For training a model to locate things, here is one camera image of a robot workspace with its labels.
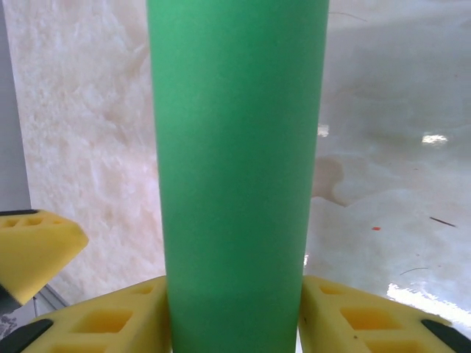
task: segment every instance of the glossy white floor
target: glossy white floor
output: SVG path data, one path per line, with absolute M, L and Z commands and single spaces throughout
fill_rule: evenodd
M 144 0 L 4 6 L 33 207 L 91 238 L 54 288 L 163 274 Z M 306 273 L 471 335 L 471 1 L 330 11 Z

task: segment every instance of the dark streak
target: dark streak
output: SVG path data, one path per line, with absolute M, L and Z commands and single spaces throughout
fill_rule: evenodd
M 438 218 L 430 217 L 430 219 L 433 220 L 433 221 L 439 222 L 441 224 L 446 224 L 447 226 L 450 226 L 450 227 L 458 228 L 455 224 L 451 224 L 451 223 L 442 221 L 441 219 L 438 219 Z
M 411 268 L 410 270 L 407 270 L 407 271 L 404 271 L 403 273 L 401 273 L 400 276 L 402 276 L 403 274 L 407 274 L 408 272 L 415 271 L 415 270 L 428 270 L 428 267 Z
M 341 13 L 339 11 L 332 11 L 332 12 L 329 12 L 329 14 L 331 15 L 343 15 L 343 16 L 348 16 L 348 17 L 351 17 L 351 18 L 355 18 L 359 21 L 363 21 L 363 22 L 368 22 L 367 20 L 365 20 L 364 18 L 361 18 L 361 17 L 358 17 L 358 16 L 355 16 L 355 15 L 351 15 L 349 13 Z

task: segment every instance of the yellow foam block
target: yellow foam block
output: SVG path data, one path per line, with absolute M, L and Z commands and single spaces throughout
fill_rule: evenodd
M 421 320 L 450 324 L 436 315 L 324 279 L 303 280 L 299 326 L 304 353 L 471 352 L 466 348 L 469 342 L 452 350 Z M 33 322 L 45 321 L 46 325 L 52 321 L 52 326 L 33 342 L 25 332 L 15 339 L 32 342 L 23 353 L 169 353 L 171 348 L 165 277 Z
M 23 353 L 168 353 L 166 279 L 158 277 L 36 319 L 53 325 Z
M 78 224 L 54 213 L 2 215 L 0 285 L 26 304 L 87 242 Z
M 302 284 L 304 353 L 453 353 L 421 320 L 436 315 L 317 277 Z

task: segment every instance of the green foam cylinder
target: green foam cylinder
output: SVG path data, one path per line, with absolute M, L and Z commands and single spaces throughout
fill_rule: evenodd
M 293 352 L 327 0 L 149 0 L 172 344 Z

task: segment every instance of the white surface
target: white surface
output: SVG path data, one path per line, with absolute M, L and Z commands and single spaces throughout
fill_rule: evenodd
M 91 238 L 54 288 L 163 274 L 144 0 L 4 3 L 33 207 Z M 470 334 L 471 2 L 330 9 L 306 272 Z

